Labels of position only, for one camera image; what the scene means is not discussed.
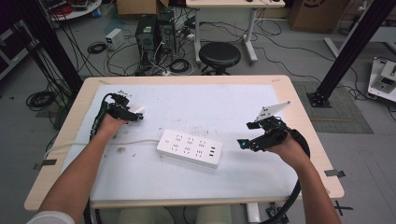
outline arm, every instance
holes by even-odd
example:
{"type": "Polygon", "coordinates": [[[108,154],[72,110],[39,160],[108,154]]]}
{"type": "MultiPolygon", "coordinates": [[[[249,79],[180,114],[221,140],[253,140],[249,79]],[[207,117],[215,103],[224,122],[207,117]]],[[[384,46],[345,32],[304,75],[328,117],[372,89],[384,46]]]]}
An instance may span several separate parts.
{"type": "Polygon", "coordinates": [[[306,223],[341,223],[318,171],[301,146],[289,135],[278,146],[268,148],[291,166],[299,177],[306,223]]]}
{"type": "Polygon", "coordinates": [[[59,176],[38,212],[60,211],[68,214],[75,223],[80,221],[106,144],[125,123],[125,120],[105,115],[97,135],[59,176]]]}

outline white sleeve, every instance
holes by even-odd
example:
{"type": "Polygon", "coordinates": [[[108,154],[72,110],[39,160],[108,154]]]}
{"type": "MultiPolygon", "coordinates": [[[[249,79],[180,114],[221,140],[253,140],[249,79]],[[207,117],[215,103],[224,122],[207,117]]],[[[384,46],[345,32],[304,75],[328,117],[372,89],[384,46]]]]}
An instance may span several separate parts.
{"type": "Polygon", "coordinates": [[[75,222],[66,213],[49,211],[35,214],[27,224],[75,224],[75,222]]]}

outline forearm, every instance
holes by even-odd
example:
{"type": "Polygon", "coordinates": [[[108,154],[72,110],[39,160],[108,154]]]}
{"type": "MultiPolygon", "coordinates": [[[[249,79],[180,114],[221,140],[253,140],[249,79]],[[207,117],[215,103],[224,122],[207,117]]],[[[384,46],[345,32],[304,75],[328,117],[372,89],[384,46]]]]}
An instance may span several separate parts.
{"type": "Polygon", "coordinates": [[[80,221],[110,137],[107,133],[98,133],[91,140],[52,186],[39,212],[61,211],[76,223],[80,221]]]}
{"type": "Polygon", "coordinates": [[[309,162],[296,172],[303,193],[306,223],[341,223],[314,165],[309,162]]]}

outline stool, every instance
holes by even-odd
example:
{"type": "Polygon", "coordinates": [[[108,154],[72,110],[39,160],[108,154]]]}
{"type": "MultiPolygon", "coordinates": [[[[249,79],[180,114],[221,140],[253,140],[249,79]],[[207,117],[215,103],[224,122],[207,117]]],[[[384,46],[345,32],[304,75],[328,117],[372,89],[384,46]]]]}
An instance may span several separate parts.
{"type": "Polygon", "coordinates": [[[201,47],[199,58],[202,63],[206,64],[206,67],[202,69],[203,76],[209,76],[212,72],[215,72],[217,76],[223,74],[230,75],[225,69],[239,63],[241,52],[231,44],[212,42],[201,47]],[[206,71],[208,67],[211,67],[213,70],[206,71]]]}

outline power outlet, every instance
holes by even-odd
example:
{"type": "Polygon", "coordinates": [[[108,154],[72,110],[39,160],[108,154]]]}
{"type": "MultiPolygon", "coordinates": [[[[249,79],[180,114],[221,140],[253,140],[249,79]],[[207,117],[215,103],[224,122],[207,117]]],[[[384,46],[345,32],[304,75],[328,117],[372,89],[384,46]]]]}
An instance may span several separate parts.
{"type": "Polygon", "coordinates": [[[221,142],[171,130],[163,132],[157,146],[157,151],[161,155],[211,168],[219,166],[221,149],[221,142]]]}

